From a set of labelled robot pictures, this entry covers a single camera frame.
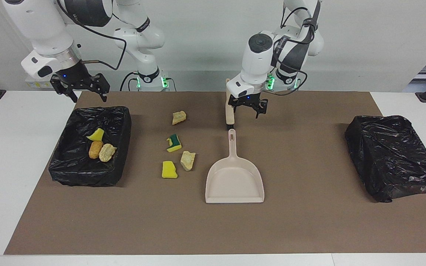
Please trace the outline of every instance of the black trash bag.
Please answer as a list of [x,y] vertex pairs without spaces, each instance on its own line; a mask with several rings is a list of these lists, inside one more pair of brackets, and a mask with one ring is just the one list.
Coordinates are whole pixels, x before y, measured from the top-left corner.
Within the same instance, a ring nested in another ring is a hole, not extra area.
[[402,116],[356,116],[345,133],[348,151],[378,202],[426,193],[426,148]]
[[[105,131],[103,143],[117,150],[108,162],[90,159],[88,140],[98,128]],[[75,109],[65,126],[49,165],[52,180],[63,185],[112,187],[120,180],[131,136],[131,116],[124,106]]]

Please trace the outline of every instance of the wooden handle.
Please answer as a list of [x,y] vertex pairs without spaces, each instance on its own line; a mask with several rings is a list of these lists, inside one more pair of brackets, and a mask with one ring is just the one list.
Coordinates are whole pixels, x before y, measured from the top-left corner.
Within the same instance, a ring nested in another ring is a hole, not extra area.
[[227,125],[234,125],[234,109],[233,106],[228,104],[228,101],[230,100],[231,93],[226,88],[226,104],[225,104],[225,112],[226,112],[226,124]]

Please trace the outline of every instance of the black clamp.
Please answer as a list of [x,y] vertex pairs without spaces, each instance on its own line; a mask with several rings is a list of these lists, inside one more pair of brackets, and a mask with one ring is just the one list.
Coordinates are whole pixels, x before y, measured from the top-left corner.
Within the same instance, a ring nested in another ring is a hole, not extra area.
[[110,88],[110,85],[103,74],[96,74],[95,76],[84,78],[81,81],[68,84],[67,87],[62,84],[57,75],[52,75],[50,83],[57,94],[64,94],[70,97],[74,103],[78,100],[78,97],[73,92],[74,89],[87,89],[88,91],[96,92],[101,97],[101,100],[106,102],[108,98],[106,97],[106,94],[108,94]]
[[256,111],[256,119],[259,117],[259,114],[266,114],[267,112],[267,102],[268,99],[260,99],[260,93],[257,94],[250,94],[247,96],[242,96],[239,98],[235,98],[232,95],[230,96],[230,100],[228,101],[228,104],[233,106],[233,110],[236,112],[236,108],[238,106],[248,106],[254,109]]

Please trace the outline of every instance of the dustpan handle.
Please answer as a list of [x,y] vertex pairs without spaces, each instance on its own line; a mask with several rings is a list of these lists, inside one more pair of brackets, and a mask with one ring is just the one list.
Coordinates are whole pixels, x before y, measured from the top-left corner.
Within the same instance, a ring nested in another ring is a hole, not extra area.
[[237,158],[238,155],[236,153],[236,130],[230,129],[228,131],[228,140],[230,143],[230,157]]

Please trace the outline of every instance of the white wall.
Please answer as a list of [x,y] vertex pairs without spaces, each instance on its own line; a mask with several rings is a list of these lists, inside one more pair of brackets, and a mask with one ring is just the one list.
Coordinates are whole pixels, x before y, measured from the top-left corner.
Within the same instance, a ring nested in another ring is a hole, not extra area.
[[[247,39],[278,26],[282,0],[144,0],[144,6],[167,37],[165,46],[154,51],[161,68],[230,75],[240,70]],[[121,25],[112,20],[100,31],[111,34]],[[319,25],[325,48],[305,65],[309,81],[304,89],[402,91],[426,65],[426,1],[324,0]],[[84,59],[117,62],[120,50],[111,40],[76,25],[68,29],[82,44]],[[0,3],[0,87],[27,88],[19,65],[29,52],[27,44]],[[106,68],[90,65],[90,69]],[[129,57],[122,69],[135,69]],[[176,81],[188,84],[187,76]],[[213,82],[222,86],[223,81]]]

